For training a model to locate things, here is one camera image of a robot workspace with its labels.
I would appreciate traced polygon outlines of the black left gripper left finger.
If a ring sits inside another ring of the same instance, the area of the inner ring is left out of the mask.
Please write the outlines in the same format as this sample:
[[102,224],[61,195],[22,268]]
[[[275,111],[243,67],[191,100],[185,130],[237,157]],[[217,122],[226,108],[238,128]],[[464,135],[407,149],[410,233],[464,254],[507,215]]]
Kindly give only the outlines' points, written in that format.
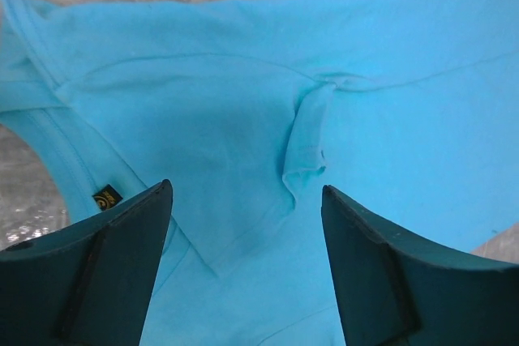
[[3,345],[137,345],[169,227],[164,180],[1,252]]

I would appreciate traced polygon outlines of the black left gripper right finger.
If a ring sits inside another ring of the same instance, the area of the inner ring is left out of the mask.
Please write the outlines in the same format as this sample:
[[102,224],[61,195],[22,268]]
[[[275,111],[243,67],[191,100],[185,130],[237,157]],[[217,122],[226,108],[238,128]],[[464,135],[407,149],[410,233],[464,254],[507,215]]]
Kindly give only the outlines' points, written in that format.
[[333,186],[321,219],[348,345],[515,345],[518,267],[454,250]]

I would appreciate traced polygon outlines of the turquoise t shirt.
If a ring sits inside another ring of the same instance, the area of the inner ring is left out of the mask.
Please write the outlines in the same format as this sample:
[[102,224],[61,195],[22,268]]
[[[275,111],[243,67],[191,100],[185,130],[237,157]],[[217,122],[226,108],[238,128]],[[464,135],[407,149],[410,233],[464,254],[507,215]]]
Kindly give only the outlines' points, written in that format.
[[1,1],[71,224],[172,185],[137,345],[348,345],[325,186],[467,254],[518,220],[518,0]]

